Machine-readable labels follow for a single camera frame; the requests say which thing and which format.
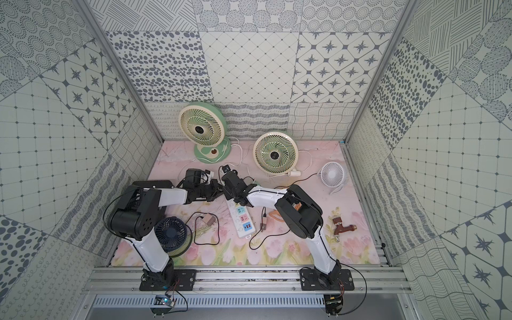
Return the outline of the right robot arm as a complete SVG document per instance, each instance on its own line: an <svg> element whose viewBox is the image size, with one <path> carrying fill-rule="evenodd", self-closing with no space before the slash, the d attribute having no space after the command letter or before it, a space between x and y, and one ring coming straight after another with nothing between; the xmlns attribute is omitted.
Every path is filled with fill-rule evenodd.
<svg viewBox="0 0 512 320"><path fill-rule="evenodd" d="M316 202L298 185L287 189L269 189L255 183L246 184L236 170L225 165L223 192L228 200L246 207L263 207L278 211L289 230L297 237L305 239L313 257L315 268L329 275L337 266L332 250L327 247L323 232L322 210Z"/></svg>

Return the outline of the white power strip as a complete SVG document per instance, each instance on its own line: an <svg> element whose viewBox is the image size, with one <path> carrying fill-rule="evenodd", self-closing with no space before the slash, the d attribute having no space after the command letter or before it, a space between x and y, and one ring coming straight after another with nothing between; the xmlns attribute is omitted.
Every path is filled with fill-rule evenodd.
<svg viewBox="0 0 512 320"><path fill-rule="evenodd" d="M256 232L256 229L247 208L235 203L233 199L227 200L227 207L238 237L250 239Z"/></svg>

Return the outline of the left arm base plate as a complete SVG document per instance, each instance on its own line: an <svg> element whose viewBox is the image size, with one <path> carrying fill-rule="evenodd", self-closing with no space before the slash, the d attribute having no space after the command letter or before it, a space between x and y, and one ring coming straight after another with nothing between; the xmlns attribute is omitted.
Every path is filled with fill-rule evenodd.
<svg viewBox="0 0 512 320"><path fill-rule="evenodd" d="M155 273L143 270L140 291L192 291L195 284L197 270L195 269L166 269Z"/></svg>

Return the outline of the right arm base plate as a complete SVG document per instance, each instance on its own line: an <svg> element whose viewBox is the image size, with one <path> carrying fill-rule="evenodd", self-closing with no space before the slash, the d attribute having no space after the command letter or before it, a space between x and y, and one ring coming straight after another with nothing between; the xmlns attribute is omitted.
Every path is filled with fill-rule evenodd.
<svg viewBox="0 0 512 320"><path fill-rule="evenodd" d="M348 269L334 269L326 275L317 269L303 267L299 270L299 280L303 291L353 291L353 277Z"/></svg>

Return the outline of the pink usb adapter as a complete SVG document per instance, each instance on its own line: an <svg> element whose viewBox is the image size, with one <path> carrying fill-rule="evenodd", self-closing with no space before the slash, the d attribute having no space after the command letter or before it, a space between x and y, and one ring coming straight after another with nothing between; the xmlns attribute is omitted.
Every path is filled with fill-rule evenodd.
<svg viewBox="0 0 512 320"><path fill-rule="evenodd" d="M203 222L208 226L212 226L216 221L217 218L214 215L203 216Z"/></svg>

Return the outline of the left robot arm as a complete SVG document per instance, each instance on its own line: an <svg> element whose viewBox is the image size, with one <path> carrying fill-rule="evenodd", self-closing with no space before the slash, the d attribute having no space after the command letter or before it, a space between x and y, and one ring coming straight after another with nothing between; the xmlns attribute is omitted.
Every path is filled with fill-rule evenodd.
<svg viewBox="0 0 512 320"><path fill-rule="evenodd" d="M189 169L177 185L169 180L136 181L115 198L113 211L104 214L104 224L109 232L132 245L146 271L162 275L169 269L171 258L157 239L155 226L167 207L212 202L222 191L209 170Z"/></svg>

